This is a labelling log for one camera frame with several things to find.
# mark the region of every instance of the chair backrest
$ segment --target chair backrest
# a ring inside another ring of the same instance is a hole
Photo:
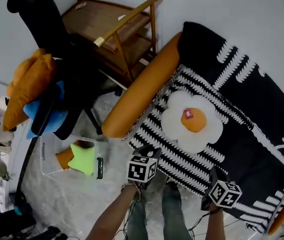
[[[8,0],[7,8],[20,14],[39,48],[61,59],[69,56],[70,36],[54,0]]]

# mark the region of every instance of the clear plastic storage box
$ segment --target clear plastic storage box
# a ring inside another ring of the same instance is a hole
[[[42,174],[66,187],[86,193],[91,192],[94,188],[95,181],[100,181],[97,177],[98,167],[100,166],[101,169],[101,163],[98,163],[97,158],[103,158],[105,156],[107,143],[74,135],[69,136],[66,140],[60,140],[53,133],[45,134],[41,136],[40,139]],[[95,169],[94,174],[90,177],[72,168],[62,169],[57,160],[56,154],[66,150],[77,140],[89,142],[90,146],[95,147]]]

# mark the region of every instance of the white cube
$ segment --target white cube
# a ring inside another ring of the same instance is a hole
[[[126,178],[128,180],[146,183],[156,173],[158,159],[139,155],[130,155],[127,162]]]
[[[242,195],[238,185],[218,180],[208,194],[218,207],[232,208]]]

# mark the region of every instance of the person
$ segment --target person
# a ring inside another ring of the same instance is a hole
[[[148,240],[145,204],[144,196],[140,195],[136,183],[125,184],[120,195],[97,219],[86,240],[112,240],[122,224],[128,208],[131,210],[131,216],[127,222],[126,239]],[[216,210],[217,206],[212,203],[210,211]],[[192,240],[184,222],[181,195],[177,183],[169,178],[163,190],[162,211],[165,240]],[[210,214],[205,239],[225,240],[222,209]]]

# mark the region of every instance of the flower-shaped pillow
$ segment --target flower-shaped pillow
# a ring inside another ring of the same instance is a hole
[[[177,140],[184,151],[199,153],[222,135],[223,124],[215,106],[205,97],[176,91],[167,106],[161,118],[162,129],[168,138]]]

